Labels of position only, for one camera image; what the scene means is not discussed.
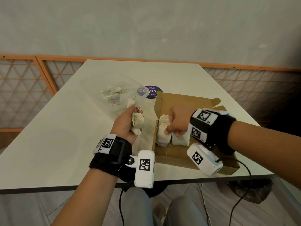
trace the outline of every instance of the black cable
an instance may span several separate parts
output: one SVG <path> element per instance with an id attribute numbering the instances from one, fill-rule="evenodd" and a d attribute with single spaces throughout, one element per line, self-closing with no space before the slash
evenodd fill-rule
<path id="1" fill-rule="evenodd" d="M 128 188 L 128 185 L 130 185 L 130 183 L 132 183 L 134 181 L 130 181 L 128 183 L 125 184 L 125 186 L 122 188 L 121 193 L 120 193 L 120 197 L 119 197 L 119 211 L 120 211 L 120 215 L 121 215 L 121 219 L 122 219 L 122 225 L 124 226 L 124 219 L 123 219 L 123 215 L 122 215 L 122 211 L 121 211 L 121 196 L 123 194 L 123 191 Z"/>
<path id="2" fill-rule="evenodd" d="M 233 210 L 234 208 L 238 205 L 238 203 L 248 194 L 248 192 L 250 191 L 251 187 L 252 187 L 252 175 L 251 175 L 251 172 L 249 170 L 249 168 L 241 161 L 237 160 L 237 159 L 232 159 L 232 158 L 221 158 L 219 160 L 217 160 L 216 162 L 220 162 L 221 160 L 223 159 L 228 159 L 228 160 L 234 160 L 234 161 L 237 161 L 241 164 L 243 164 L 243 166 L 248 170 L 249 172 L 249 175 L 250 175 L 250 187 L 247 189 L 246 193 L 238 200 L 238 202 L 236 202 L 236 204 L 233 206 L 232 210 L 231 210 L 231 215 L 230 215 L 230 221 L 229 221 L 229 226 L 231 226 L 231 219 L 232 219 L 232 214 L 233 214 Z"/>

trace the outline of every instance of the grey pants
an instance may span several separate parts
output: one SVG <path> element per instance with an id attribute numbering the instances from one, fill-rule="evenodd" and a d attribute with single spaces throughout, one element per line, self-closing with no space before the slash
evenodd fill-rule
<path id="1" fill-rule="evenodd" d="M 161 226 L 152 215 L 149 197 L 143 189 L 131 187 L 121 198 L 121 210 L 125 226 Z M 207 225 L 195 204 L 186 197 L 174 199 L 167 211 L 164 226 Z"/>

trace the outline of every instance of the plastic container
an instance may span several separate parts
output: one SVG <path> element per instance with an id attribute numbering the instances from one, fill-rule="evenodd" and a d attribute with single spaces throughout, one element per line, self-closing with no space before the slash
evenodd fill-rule
<path id="1" fill-rule="evenodd" d="M 148 88 L 120 73 L 96 74 L 79 84 L 101 110 L 118 114 L 126 109 L 128 98 L 141 107 L 149 94 Z"/>

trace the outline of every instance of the white plastic device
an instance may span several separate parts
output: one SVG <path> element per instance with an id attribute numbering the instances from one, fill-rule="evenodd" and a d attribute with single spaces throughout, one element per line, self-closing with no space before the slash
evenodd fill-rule
<path id="1" fill-rule="evenodd" d="M 134 163 L 132 165 L 126 164 L 126 166 L 136 168 L 135 186 L 151 189 L 155 172 L 155 153 L 149 150 L 141 150 L 138 156 L 130 157 L 134 159 Z"/>
<path id="2" fill-rule="evenodd" d="M 187 150 L 187 155 L 204 173 L 204 175 L 213 175 L 223 167 L 223 163 L 221 161 L 216 162 L 218 157 L 201 144 L 191 144 Z"/>

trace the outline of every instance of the cardboard box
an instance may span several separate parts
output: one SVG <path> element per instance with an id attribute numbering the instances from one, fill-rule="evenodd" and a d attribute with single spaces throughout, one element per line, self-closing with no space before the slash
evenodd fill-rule
<path id="1" fill-rule="evenodd" d="M 224 106 L 217 106 L 220 102 L 221 100 L 219 98 L 209 99 L 209 98 L 200 98 L 200 97 L 187 96 L 187 95 L 157 92 L 157 98 L 156 98 L 154 110 L 158 119 L 163 114 L 168 115 L 170 107 L 174 105 L 187 105 L 187 106 L 194 107 L 195 110 L 199 108 L 214 108 L 217 110 L 226 110 Z M 158 146 L 156 144 L 157 130 L 158 129 L 155 130 L 155 134 L 153 138 L 153 146 L 152 146 L 152 151 L 154 151 L 156 155 L 156 162 L 199 170 L 198 167 L 193 163 L 193 161 L 187 155 L 187 149 L 189 147 L 180 146 L 180 145 L 172 146 L 172 141 L 170 141 L 171 146 L 167 145 L 166 148 Z M 190 136 L 190 145 L 193 143 L 198 143 L 198 142 L 192 136 Z M 226 158 L 236 159 L 235 154 L 231 156 L 226 156 L 222 154 L 217 147 L 213 149 L 213 153 L 218 158 L 226 157 Z M 239 164 L 236 161 L 222 160 L 222 162 L 224 166 L 219 170 L 218 173 L 220 174 L 231 175 L 239 169 Z"/>

